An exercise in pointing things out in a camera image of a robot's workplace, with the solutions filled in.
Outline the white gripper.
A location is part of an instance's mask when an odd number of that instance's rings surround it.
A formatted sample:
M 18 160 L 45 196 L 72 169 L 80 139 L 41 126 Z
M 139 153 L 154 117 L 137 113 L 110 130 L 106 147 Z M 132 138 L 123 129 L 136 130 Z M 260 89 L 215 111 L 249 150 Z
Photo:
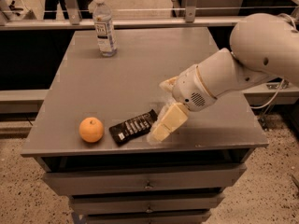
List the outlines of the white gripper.
M 172 92 L 174 99 L 180 103 L 167 104 L 162 108 L 147 136 L 147 141 L 151 144 L 163 142 L 187 121 L 190 111 L 203 110 L 217 101 L 205 88 L 197 64 L 178 77 L 161 82 L 159 87 L 163 91 Z

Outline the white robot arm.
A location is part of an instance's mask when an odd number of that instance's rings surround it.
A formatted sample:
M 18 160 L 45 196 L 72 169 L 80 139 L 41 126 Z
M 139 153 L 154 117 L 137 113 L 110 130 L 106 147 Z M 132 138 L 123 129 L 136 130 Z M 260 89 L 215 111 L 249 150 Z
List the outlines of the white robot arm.
M 232 91 L 242 91 L 280 77 L 299 85 L 299 31 L 287 14 L 249 15 L 230 34 L 230 47 L 190 66 L 160 87 L 172 95 L 148 134 L 163 142 L 192 112 L 214 105 Z

